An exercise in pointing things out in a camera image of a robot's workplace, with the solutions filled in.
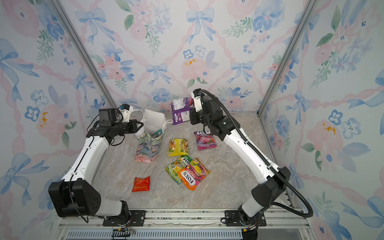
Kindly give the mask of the floral paper gift bag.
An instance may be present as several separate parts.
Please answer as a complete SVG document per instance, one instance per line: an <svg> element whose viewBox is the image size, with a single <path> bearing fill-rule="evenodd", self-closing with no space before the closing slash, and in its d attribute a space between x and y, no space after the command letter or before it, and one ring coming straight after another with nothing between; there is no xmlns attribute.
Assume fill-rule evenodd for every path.
<svg viewBox="0 0 384 240"><path fill-rule="evenodd" d="M152 164L158 157L167 125L173 123L173 120L167 120L163 113L144 110L142 121L144 123L144 133L136 134L139 143L135 154L135 161ZM158 138L153 138L153 134L159 129L163 130L163 134Z"/></svg>

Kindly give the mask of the purple candy bag back side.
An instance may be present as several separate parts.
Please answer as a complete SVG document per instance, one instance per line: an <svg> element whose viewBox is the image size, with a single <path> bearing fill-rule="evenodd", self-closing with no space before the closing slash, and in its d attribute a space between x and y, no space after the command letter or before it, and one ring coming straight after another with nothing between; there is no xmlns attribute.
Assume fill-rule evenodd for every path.
<svg viewBox="0 0 384 240"><path fill-rule="evenodd" d="M171 108L173 125L189 122L190 110L194 108L194 100L192 98L172 100Z"/></svg>

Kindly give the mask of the orange Fox's candy bag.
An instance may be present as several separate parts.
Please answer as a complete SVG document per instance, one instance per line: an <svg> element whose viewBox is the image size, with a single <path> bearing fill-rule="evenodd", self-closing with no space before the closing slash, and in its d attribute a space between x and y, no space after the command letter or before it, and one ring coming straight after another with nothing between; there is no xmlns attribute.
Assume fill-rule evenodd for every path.
<svg viewBox="0 0 384 240"><path fill-rule="evenodd" d="M194 191L210 173L198 158L194 158L178 172L178 176L189 190Z"/></svg>

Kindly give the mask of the teal mint candy bag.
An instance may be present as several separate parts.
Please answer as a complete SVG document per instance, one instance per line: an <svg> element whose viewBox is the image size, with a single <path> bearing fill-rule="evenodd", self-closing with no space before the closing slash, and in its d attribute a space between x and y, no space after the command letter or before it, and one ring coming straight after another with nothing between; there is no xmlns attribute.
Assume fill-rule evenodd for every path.
<svg viewBox="0 0 384 240"><path fill-rule="evenodd" d="M163 134L163 130L162 129L159 129L158 131L156 131L154 134L153 134L153 138L158 138L160 137L161 135Z"/></svg>

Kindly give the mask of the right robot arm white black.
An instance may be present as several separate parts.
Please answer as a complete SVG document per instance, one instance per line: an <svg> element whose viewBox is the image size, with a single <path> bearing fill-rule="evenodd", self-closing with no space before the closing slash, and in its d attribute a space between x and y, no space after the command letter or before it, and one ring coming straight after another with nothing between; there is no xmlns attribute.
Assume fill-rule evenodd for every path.
<svg viewBox="0 0 384 240"><path fill-rule="evenodd" d="M203 124L211 133L231 147L255 175L258 185L251 190L251 196L238 209L243 225L253 225L261 213L286 190L290 171L279 168L270 161L245 134L241 125L224 109L219 101L208 95L192 97L194 108L190 110L191 124Z"/></svg>

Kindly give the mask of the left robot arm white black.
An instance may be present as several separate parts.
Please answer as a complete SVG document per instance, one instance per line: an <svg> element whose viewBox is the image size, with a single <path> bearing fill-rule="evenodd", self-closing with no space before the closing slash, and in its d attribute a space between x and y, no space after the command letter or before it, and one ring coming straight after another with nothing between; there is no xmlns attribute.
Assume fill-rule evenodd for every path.
<svg viewBox="0 0 384 240"><path fill-rule="evenodd" d="M144 126L137 120L117 123L109 127L94 124L87 133L85 145L59 182L48 188L52 203L59 217L103 217L125 224L131 220L125 201L113 201L102 197L92 186L102 158L115 137L135 134Z"/></svg>

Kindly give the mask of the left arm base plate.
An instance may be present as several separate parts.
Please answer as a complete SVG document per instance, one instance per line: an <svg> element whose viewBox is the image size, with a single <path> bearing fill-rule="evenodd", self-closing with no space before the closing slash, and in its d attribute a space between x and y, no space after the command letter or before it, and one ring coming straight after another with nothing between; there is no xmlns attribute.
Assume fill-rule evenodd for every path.
<svg viewBox="0 0 384 240"><path fill-rule="evenodd" d="M103 227L142 227L146 218L145 210L130 210L119 216L106 217Z"/></svg>

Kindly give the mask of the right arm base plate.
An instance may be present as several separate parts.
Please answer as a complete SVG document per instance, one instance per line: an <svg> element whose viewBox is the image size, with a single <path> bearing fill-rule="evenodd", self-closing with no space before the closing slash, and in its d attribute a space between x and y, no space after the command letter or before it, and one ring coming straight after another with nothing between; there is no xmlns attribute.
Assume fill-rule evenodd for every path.
<svg viewBox="0 0 384 240"><path fill-rule="evenodd" d="M263 213L257 213L253 217L249 217L239 210L226 210L224 213L225 216L221 219L221 223L225 224L227 227L248 228L252 226L265 227L267 225Z"/></svg>

